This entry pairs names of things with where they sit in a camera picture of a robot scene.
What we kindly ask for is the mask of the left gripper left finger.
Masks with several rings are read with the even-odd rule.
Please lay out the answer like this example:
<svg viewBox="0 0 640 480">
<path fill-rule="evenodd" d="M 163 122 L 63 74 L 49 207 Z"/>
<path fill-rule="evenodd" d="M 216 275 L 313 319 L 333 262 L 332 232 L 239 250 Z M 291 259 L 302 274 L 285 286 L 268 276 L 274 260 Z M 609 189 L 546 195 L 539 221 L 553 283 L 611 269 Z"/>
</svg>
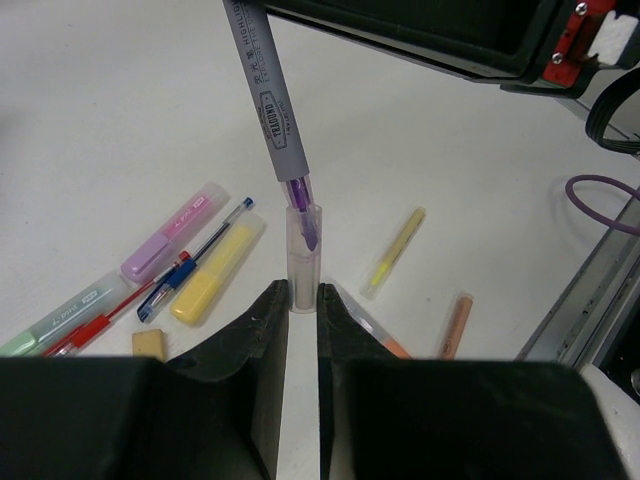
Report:
<svg viewBox="0 0 640 480">
<path fill-rule="evenodd" d="M 277 474 L 289 291 L 275 280 L 237 319 L 167 362 L 190 382 L 180 478 Z"/>
</svg>

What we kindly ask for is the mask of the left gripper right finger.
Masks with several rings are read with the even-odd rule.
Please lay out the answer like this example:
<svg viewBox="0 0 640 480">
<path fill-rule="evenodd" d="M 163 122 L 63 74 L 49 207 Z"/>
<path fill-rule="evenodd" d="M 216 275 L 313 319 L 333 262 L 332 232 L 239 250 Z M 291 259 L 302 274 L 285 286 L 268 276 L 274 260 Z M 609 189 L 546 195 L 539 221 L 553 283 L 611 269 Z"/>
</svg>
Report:
<svg viewBox="0 0 640 480">
<path fill-rule="evenodd" d="M 394 355 L 352 318 L 332 283 L 319 287 L 316 325 L 320 476 L 353 478 L 349 364 L 356 360 L 387 360 Z"/>
</svg>

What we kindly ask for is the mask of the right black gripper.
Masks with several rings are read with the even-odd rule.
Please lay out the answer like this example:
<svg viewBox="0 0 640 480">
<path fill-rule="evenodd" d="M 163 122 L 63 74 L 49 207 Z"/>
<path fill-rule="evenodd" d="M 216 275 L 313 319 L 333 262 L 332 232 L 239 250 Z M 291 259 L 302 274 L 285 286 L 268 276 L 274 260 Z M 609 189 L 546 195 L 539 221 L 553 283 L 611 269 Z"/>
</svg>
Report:
<svg viewBox="0 0 640 480">
<path fill-rule="evenodd" d="M 512 93 L 579 97 L 595 74 L 639 62 L 636 1 L 266 1 L 274 16 Z M 632 19 L 621 57 L 591 45 L 605 19 Z"/>
</svg>

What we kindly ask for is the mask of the slim yellow highlighter pen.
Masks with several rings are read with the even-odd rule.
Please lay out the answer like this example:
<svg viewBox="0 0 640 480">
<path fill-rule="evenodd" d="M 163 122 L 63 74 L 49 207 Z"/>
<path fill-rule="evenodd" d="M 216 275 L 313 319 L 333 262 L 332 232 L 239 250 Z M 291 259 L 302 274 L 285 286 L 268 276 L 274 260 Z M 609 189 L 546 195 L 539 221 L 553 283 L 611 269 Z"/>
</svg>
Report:
<svg viewBox="0 0 640 480">
<path fill-rule="evenodd" d="M 397 261 L 422 225 L 425 217 L 425 208 L 417 207 L 397 230 L 391 242 L 367 276 L 366 282 L 361 289 L 361 294 L 365 298 L 373 300 L 377 296 Z"/>
</svg>

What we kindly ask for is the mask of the clear highlighter cap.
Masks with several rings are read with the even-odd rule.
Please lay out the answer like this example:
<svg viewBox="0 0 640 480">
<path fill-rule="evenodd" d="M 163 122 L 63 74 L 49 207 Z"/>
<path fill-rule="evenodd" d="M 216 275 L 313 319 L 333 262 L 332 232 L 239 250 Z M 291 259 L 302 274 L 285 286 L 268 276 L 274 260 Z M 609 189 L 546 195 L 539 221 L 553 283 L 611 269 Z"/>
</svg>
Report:
<svg viewBox="0 0 640 480">
<path fill-rule="evenodd" d="M 322 209 L 286 210 L 286 257 L 290 310 L 314 313 L 321 276 Z"/>
</svg>

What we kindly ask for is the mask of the grey purple highlighter pen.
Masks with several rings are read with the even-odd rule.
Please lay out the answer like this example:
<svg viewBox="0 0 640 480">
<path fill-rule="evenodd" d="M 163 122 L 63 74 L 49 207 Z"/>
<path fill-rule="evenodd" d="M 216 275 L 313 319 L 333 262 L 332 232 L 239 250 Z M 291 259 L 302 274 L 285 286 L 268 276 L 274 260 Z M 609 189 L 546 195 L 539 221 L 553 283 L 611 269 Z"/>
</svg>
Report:
<svg viewBox="0 0 640 480">
<path fill-rule="evenodd" d="M 225 1 L 223 6 L 276 178 L 289 206 L 300 213 L 301 234 L 313 251 L 320 231 L 311 216 L 310 170 L 267 13 L 244 1 Z"/>
</svg>

